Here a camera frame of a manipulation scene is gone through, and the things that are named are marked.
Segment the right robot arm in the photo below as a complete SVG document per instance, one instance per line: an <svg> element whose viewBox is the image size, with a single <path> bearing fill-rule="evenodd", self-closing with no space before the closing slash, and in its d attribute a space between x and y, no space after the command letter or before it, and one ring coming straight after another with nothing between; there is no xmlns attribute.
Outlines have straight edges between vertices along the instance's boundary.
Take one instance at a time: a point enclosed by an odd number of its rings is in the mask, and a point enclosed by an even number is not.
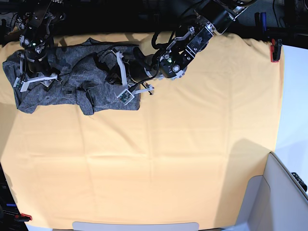
<svg viewBox="0 0 308 231"><path fill-rule="evenodd" d="M65 18L62 0L36 0L33 11L25 17L25 31L20 37L24 51L20 53L20 74L14 87L25 92L32 83L40 83L49 89L58 78L60 70L51 67L48 54L54 47L51 30L54 24Z"/></svg>

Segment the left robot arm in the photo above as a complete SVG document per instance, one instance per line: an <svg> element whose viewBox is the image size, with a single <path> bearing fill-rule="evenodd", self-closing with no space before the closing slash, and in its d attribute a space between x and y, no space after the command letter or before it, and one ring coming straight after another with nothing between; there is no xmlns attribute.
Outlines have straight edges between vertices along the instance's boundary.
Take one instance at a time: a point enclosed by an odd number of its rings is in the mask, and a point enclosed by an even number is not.
<svg viewBox="0 0 308 231"><path fill-rule="evenodd" d="M167 43L157 43L159 32L154 33L151 44L155 54L145 56L139 47L134 47L134 58L124 63L128 68L124 73L134 85L159 77L182 77L214 34L223 34L254 3L254 0L201 0L193 4L182 13Z"/></svg>

